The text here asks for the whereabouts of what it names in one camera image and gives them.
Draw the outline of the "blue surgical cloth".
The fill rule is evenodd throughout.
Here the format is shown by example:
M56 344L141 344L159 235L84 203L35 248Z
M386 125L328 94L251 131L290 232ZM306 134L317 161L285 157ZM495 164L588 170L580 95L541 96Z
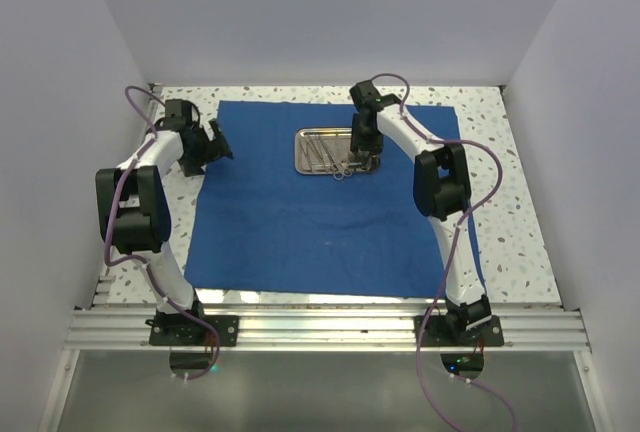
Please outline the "blue surgical cloth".
M476 233L445 248L448 225L422 216L413 161L386 140L378 170L304 175L296 135L347 128L351 105L223 101L231 158L211 163L197 198L186 279L203 289L418 298L484 290Z

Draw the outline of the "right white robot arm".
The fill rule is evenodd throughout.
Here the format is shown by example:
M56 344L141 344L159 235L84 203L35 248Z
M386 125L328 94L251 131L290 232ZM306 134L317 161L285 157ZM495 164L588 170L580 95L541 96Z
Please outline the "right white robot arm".
M378 155L389 138L413 161L413 200L431 224L445 268L447 312L440 327L454 343L468 344L492 312L469 232L471 185L464 146L438 137L390 95L358 99L354 105L353 154Z

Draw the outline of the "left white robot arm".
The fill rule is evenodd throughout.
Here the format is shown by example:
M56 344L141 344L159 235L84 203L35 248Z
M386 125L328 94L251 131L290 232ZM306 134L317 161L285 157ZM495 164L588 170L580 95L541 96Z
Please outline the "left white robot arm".
M219 122L213 119L209 126L210 131L195 123L153 127L128 159L95 176L105 265L137 263L156 299L156 311L178 314L172 331L189 345L205 338L208 321L198 311L195 289L171 250L173 226L162 179L174 165L184 176L194 177L202 175L207 164L233 157Z

